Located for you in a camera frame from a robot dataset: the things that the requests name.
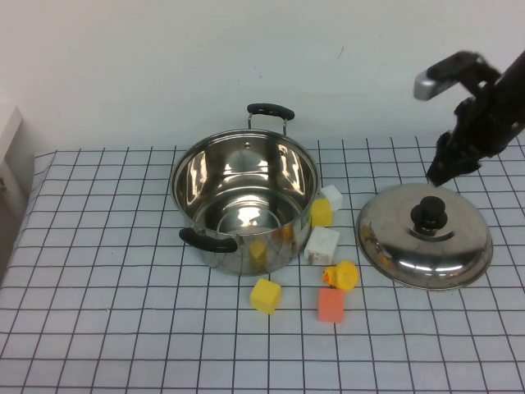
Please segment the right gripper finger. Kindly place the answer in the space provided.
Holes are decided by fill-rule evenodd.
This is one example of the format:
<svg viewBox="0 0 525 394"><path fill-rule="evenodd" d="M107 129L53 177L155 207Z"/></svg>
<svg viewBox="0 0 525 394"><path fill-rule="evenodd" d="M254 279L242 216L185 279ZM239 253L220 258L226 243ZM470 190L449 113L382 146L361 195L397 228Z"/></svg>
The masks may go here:
<svg viewBox="0 0 525 394"><path fill-rule="evenodd" d="M435 157L426 173L426 178L432 185L443 185L454 177L453 168L450 166L450 157L447 152L450 138L451 133L446 131L436 142Z"/></svg>
<svg viewBox="0 0 525 394"><path fill-rule="evenodd" d="M480 160L480 151L473 143L450 137L445 144L445 182L475 172Z"/></svg>

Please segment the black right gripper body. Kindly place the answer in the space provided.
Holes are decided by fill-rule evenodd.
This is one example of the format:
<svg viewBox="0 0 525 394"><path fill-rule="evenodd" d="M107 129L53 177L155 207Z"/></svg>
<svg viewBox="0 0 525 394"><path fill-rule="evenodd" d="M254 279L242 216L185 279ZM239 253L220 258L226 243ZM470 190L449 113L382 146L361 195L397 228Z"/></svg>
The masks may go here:
<svg viewBox="0 0 525 394"><path fill-rule="evenodd" d="M524 79L485 84L458 115L454 149L461 161L479 161L504 150L524 130Z"/></svg>

